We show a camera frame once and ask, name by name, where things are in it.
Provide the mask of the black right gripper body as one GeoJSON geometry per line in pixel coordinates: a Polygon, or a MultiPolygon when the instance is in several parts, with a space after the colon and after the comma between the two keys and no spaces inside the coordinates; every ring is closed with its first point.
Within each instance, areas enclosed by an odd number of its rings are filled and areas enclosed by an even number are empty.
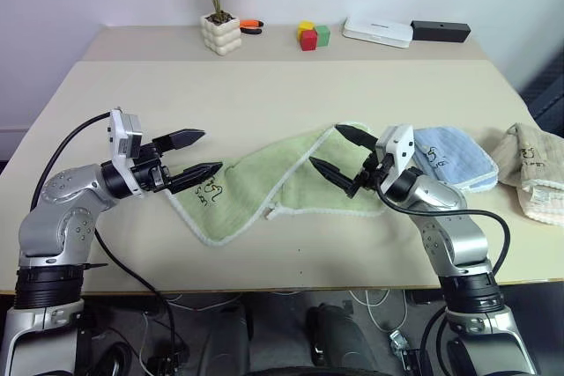
{"type": "Polygon", "coordinates": [[[393,166],[394,157],[391,153],[385,153],[382,159],[379,159],[377,152],[371,151],[352,180],[351,198],[356,196],[360,188],[375,191],[379,197],[383,197],[382,184],[393,166]]]}

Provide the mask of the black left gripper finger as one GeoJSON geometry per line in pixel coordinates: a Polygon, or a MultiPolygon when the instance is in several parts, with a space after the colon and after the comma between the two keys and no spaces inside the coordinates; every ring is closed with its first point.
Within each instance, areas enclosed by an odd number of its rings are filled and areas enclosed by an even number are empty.
{"type": "Polygon", "coordinates": [[[169,178],[167,189],[176,194],[192,188],[215,175],[223,166],[222,162],[201,163],[183,170],[181,173],[169,178]]]}
{"type": "Polygon", "coordinates": [[[188,147],[204,135],[205,131],[201,129],[179,129],[164,136],[154,138],[152,144],[159,153],[164,153],[188,147]]]}

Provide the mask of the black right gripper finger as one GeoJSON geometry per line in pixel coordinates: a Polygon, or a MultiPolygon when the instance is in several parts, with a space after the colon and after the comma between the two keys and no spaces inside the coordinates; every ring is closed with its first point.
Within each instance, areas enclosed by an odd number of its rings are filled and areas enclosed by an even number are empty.
{"type": "Polygon", "coordinates": [[[337,124],[334,128],[349,142],[370,151],[375,150],[378,139],[366,131],[347,124],[337,124]]]}
{"type": "Polygon", "coordinates": [[[340,169],[326,160],[310,157],[310,163],[327,181],[345,192],[349,198],[354,198],[359,187],[355,181],[340,172],[340,169]]]}

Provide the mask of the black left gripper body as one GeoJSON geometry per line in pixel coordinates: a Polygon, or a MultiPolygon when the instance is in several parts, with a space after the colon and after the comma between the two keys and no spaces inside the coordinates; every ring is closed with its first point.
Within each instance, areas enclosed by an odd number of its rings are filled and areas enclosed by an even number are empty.
{"type": "Polygon", "coordinates": [[[133,159],[132,174],[143,191],[159,192],[171,186],[170,173],[161,158],[171,144],[166,140],[152,140],[143,144],[133,159]]]}

